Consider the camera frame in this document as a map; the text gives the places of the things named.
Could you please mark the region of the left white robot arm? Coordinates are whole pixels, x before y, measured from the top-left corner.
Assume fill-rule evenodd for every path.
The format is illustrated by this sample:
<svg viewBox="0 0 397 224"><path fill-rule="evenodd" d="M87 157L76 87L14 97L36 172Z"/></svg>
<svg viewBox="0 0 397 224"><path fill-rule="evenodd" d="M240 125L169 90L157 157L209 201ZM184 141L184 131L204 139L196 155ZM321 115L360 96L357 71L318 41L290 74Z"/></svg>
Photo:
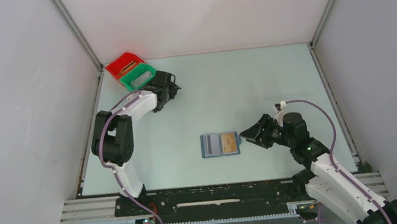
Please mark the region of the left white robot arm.
<svg viewBox="0 0 397 224"><path fill-rule="evenodd" d="M127 208L136 215L147 210L148 200L140 195L144 184L130 161L135 149L133 125L147 113L162 110L180 89L174 74L157 70L141 88L125 95L109 111L99 111L95 117L91 152L104 168L112 171L120 193L129 197Z"/></svg>

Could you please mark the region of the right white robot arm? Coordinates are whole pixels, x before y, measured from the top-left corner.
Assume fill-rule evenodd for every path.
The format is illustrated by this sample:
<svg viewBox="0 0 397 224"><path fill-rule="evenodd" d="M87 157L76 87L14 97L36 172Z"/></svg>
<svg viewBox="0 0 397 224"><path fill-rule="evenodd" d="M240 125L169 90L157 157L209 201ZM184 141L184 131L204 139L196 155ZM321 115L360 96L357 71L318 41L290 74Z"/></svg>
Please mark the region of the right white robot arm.
<svg viewBox="0 0 397 224"><path fill-rule="evenodd" d="M240 136L265 149L273 144L290 149L305 167L293 176L296 198L317 200L347 224L397 224L397 200L386 200L345 170L331 150L310 136L300 113L284 114L281 121L264 114Z"/></svg>

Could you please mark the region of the blue card holder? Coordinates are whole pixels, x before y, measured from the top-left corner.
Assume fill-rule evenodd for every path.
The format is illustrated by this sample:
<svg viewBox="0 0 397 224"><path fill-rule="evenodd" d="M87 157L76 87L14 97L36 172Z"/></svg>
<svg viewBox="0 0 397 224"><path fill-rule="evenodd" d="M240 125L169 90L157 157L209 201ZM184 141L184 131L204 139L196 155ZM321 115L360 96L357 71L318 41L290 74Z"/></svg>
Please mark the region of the blue card holder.
<svg viewBox="0 0 397 224"><path fill-rule="evenodd" d="M200 136L202 158L240 154L241 137L237 132L203 134Z"/></svg>

